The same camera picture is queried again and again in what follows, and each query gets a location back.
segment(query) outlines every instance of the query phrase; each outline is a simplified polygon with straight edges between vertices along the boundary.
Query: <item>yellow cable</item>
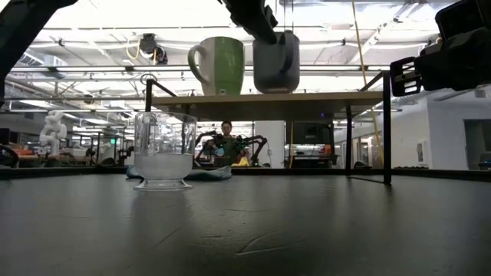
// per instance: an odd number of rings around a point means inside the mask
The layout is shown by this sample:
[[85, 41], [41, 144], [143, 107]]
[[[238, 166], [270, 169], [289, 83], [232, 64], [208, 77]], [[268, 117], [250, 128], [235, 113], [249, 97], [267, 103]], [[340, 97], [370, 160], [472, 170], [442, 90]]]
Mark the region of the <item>yellow cable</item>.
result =
[[292, 163], [293, 163], [293, 122], [292, 122], [292, 129], [290, 130], [290, 166], [289, 169], [292, 168]]
[[[363, 82], [367, 85], [367, 73], [365, 72], [365, 66], [363, 62], [363, 53], [361, 50], [361, 40], [360, 40], [360, 30], [358, 29], [358, 22], [356, 19], [356, 8], [354, 7], [354, 0], [351, 0], [351, 7], [353, 8], [353, 17], [354, 17], [354, 27], [356, 28], [356, 39], [358, 42], [358, 51], [360, 55], [360, 63], [361, 63], [361, 73], [363, 74]], [[374, 131], [375, 131], [375, 139], [377, 140], [377, 145], [379, 148], [379, 156], [382, 160], [382, 164], [384, 164], [384, 148], [381, 145], [381, 138], [378, 135], [378, 126], [377, 126], [377, 117], [375, 116], [375, 111], [371, 108], [371, 119], [374, 121]]]
[[136, 56], [132, 56], [130, 54], [130, 41], [128, 40], [127, 41], [127, 44], [126, 44], [126, 54], [128, 55], [129, 58], [131, 58], [132, 60], [136, 60], [138, 58], [138, 56], [140, 55], [140, 39], [138, 39], [138, 49], [137, 49], [137, 55]]

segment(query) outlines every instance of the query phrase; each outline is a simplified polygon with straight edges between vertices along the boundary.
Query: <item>dark tabletop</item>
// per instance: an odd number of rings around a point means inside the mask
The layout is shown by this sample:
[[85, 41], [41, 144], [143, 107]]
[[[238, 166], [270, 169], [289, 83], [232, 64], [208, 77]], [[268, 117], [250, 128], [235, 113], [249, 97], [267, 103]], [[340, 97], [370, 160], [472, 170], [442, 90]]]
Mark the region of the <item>dark tabletop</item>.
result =
[[122, 175], [0, 182], [0, 275], [491, 275], [491, 185]]

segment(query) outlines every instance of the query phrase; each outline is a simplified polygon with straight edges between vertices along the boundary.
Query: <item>person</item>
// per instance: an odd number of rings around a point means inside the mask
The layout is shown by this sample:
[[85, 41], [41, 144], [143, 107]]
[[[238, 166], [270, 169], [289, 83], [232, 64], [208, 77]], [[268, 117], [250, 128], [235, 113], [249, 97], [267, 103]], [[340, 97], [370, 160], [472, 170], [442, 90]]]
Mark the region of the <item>person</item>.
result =
[[235, 141], [236, 138], [230, 133], [232, 132], [232, 123], [229, 121], [222, 122], [222, 149], [211, 142], [212, 148], [218, 153], [215, 155], [213, 165], [216, 167], [230, 166], [239, 161], [241, 153], [237, 153]]

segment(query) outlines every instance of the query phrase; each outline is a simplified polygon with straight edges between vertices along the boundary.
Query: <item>white pillar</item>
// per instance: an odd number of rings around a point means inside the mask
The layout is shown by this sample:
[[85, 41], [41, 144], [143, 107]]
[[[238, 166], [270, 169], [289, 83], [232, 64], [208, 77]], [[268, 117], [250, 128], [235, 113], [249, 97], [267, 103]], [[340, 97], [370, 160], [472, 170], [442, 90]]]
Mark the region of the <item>white pillar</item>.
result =
[[259, 153], [261, 164], [270, 163], [273, 169], [283, 169], [285, 160], [285, 121], [255, 121], [254, 135], [262, 135], [268, 139]]

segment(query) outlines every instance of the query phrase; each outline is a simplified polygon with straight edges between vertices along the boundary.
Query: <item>blue cloth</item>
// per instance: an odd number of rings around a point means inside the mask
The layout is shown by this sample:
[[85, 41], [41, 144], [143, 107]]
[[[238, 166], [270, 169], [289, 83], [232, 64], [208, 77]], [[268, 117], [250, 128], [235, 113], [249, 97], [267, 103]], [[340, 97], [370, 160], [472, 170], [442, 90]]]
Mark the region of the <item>blue cloth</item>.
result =
[[[130, 179], [143, 179], [134, 166], [128, 166], [126, 171], [126, 176]], [[232, 168], [230, 166], [224, 166], [220, 169], [214, 170], [204, 170], [204, 169], [194, 169], [185, 180], [197, 180], [197, 181], [219, 181], [225, 180], [232, 177]]]

